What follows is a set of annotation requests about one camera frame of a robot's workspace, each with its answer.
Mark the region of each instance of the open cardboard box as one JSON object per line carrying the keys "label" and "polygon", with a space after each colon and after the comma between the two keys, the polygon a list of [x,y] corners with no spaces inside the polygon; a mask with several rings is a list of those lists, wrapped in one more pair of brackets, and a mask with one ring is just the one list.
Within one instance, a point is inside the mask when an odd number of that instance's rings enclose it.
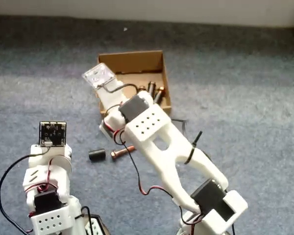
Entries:
{"label": "open cardboard box", "polygon": [[[139,86],[148,87],[150,81],[155,82],[157,88],[165,88],[165,96],[161,102],[161,108],[170,115],[171,100],[168,88],[166,67],[163,52],[137,51],[116,54],[99,54],[98,63],[105,63],[123,83],[134,83]],[[135,94],[133,87],[123,88],[126,97],[131,98]],[[105,114],[102,103],[99,103],[101,115]]]}

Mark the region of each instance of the white wall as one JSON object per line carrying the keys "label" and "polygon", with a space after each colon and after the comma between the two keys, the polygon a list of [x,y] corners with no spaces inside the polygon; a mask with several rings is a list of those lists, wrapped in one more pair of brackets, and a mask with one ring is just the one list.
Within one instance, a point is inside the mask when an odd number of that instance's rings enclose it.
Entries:
{"label": "white wall", "polygon": [[0,0],[0,14],[294,27],[294,0]]}

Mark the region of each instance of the circuit board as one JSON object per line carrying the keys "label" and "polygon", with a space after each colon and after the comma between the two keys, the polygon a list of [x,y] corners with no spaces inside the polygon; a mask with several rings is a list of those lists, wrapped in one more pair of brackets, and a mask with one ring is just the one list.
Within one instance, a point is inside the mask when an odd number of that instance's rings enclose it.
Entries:
{"label": "circuit board", "polygon": [[39,124],[39,145],[62,147],[66,144],[67,123],[63,121],[41,121]]}

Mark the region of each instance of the gray carpet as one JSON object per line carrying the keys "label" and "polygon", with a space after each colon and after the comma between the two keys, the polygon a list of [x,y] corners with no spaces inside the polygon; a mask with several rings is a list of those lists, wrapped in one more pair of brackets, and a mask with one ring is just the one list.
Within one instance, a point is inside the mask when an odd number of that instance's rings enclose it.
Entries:
{"label": "gray carpet", "polygon": [[[172,23],[0,17],[0,176],[38,139],[41,120],[68,122],[71,192],[114,235],[173,235],[179,210],[161,191],[142,196],[128,157],[92,164],[88,151],[115,148],[98,130],[98,101],[81,74],[100,52],[162,49],[172,116],[203,130],[207,151],[249,209],[238,235],[294,234],[294,31]],[[145,188],[160,184],[134,154]],[[19,164],[4,207],[30,229]],[[188,192],[202,178],[184,165]],[[0,235],[20,234],[0,214]]]}

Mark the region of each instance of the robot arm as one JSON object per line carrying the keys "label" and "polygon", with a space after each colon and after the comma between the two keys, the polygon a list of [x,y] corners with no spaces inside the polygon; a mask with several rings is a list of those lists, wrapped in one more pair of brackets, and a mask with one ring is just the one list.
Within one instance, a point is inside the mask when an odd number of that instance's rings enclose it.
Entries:
{"label": "robot arm", "polygon": [[91,218],[90,224],[82,216],[79,200],[70,195],[72,149],[65,133],[65,122],[41,122],[39,144],[31,146],[36,156],[28,160],[23,188],[33,231],[35,235],[105,235],[99,218]]}
{"label": "robot arm", "polygon": [[[113,86],[117,84],[115,75],[104,64],[89,70],[83,77],[95,88],[101,101],[106,101],[108,97],[105,86],[117,88]],[[124,138],[153,164],[173,201],[190,212],[204,215],[200,226],[209,228],[213,234],[223,234],[247,209],[246,201],[236,191],[225,192],[227,178],[201,150],[189,143],[170,117],[153,103],[149,93],[141,91],[131,99],[125,99],[123,94],[114,97],[113,105],[120,106],[111,110],[105,103],[108,102],[103,102],[103,105],[109,112],[100,125],[102,132],[112,137],[111,130],[124,129]],[[168,144],[166,150],[156,146],[153,142],[156,137]],[[186,161],[208,178],[191,196],[183,189],[175,168],[176,162]],[[185,220],[194,220],[191,216],[186,217]]]}

